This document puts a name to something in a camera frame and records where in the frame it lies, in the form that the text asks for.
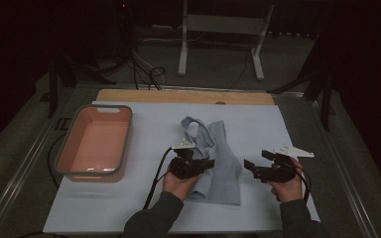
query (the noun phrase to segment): blue cloth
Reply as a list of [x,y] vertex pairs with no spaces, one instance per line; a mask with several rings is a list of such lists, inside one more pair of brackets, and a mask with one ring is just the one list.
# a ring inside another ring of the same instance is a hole
[[[191,123],[196,123],[197,126],[195,136],[191,135]],[[209,130],[201,120],[191,117],[186,117],[181,124],[186,139],[196,145],[192,158],[215,160],[214,168],[204,172],[194,185],[188,200],[240,205],[238,176],[241,165],[226,142],[224,122],[212,122]]]

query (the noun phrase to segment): dark sleeve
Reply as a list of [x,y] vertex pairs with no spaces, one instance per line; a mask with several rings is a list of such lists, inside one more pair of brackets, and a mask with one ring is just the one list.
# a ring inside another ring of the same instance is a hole
[[311,219],[303,200],[283,202],[280,204],[280,209],[285,238],[329,237],[323,224]]
[[179,198],[162,191],[151,209],[138,211],[129,218],[122,238],[166,237],[183,207],[184,203]]

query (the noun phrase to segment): pink tray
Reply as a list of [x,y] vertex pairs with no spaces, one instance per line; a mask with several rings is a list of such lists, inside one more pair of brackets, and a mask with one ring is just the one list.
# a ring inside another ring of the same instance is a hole
[[79,108],[56,160],[56,170],[74,181],[119,181],[131,126],[128,106]]

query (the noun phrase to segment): person's right hand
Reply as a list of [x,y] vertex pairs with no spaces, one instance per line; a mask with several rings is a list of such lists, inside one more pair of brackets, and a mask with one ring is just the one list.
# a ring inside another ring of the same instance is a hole
[[[290,160],[296,166],[297,171],[301,175],[303,168],[302,164],[294,158],[290,158]],[[268,181],[268,184],[272,186],[271,192],[278,196],[282,202],[303,199],[302,180],[298,176],[295,176],[287,182]]]

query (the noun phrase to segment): white tabletop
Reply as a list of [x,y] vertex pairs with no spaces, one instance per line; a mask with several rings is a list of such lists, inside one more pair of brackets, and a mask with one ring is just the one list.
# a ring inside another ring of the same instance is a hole
[[[134,114],[122,180],[97,183],[73,182],[63,178],[44,228],[45,233],[122,232],[129,217],[144,206],[163,154],[183,138],[180,122],[186,116],[200,119],[206,125],[224,121],[227,143],[242,165],[239,176],[241,205],[185,201],[185,207],[171,232],[282,229],[279,202],[271,194],[270,186],[254,179],[252,173],[243,168],[244,159],[256,166],[270,166],[270,162],[261,157],[262,150],[272,152],[283,145],[292,145],[278,106],[116,103],[128,105]],[[172,152],[167,156],[162,172],[175,155]],[[158,199],[161,188],[160,183],[152,204]],[[311,199],[308,208],[312,219],[319,220]]]

